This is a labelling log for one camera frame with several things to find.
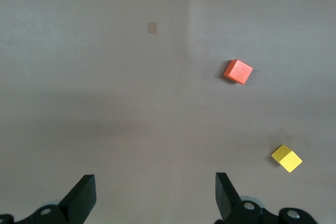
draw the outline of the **gray surface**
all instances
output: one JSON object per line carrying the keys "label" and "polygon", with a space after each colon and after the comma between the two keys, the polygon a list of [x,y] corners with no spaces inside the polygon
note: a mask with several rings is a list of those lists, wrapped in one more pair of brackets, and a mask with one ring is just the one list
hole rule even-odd
{"label": "gray surface", "polygon": [[[213,223],[215,172],[336,219],[336,0],[0,0],[0,212],[94,173],[87,223]],[[147,25],[157,22],[157,35]],[[239,58],[246,85],[219,76]],[[270,154],[291,147],[291,174]]]}

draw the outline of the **yellow cube side face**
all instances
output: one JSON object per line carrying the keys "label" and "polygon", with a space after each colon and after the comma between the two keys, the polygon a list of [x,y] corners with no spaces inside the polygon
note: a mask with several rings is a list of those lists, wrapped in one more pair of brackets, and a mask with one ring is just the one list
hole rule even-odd
{"label": "yellow cube side face", "polygon": [[288,153],[280,162],[289,173],[291,173],[296,167],[298,167],[302,160],[293,151]]}
{"label": "yellow cube side face", "polygon": [[285,145],[280,146],[279,148],[277,148],[277,150],[275,152],[272,153],[272,158],[274,158],[278,163],[280,163],[280,161],[286,157],[292,150],[290,148],[288,148]]}

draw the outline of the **cube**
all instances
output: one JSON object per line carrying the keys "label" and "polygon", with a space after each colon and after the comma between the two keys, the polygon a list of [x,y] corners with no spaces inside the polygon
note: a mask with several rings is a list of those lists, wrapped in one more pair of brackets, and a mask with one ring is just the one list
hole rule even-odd
{"label": "cube", "polygon": [[232,60],[223,75],[235,82],[245,84],[252,70],[253,67],[241,60]]}
{"label": "cube", "polygon": [[302,160],[285,145],[280,146],[271,156],[289,173],[302,163]]}

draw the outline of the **red cube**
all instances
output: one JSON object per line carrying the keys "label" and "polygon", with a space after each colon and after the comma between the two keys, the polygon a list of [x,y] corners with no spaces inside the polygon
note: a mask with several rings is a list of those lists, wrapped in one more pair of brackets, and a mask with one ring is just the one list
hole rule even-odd
{"label": "red cube", "polygon": [[253,67],[241,60],[232,60],[223,75],[235,82],[245,84],[252,70]]}

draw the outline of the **yellow block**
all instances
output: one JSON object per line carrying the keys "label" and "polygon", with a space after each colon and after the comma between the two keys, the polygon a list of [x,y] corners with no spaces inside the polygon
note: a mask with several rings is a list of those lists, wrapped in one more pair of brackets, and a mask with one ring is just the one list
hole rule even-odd
{"label": "yellow block", "polygon": [[302,160],[298,157],[298,155],[285,145],[280,146],[275,152],[273,152],[272,157],[289,173],[302,163]]}

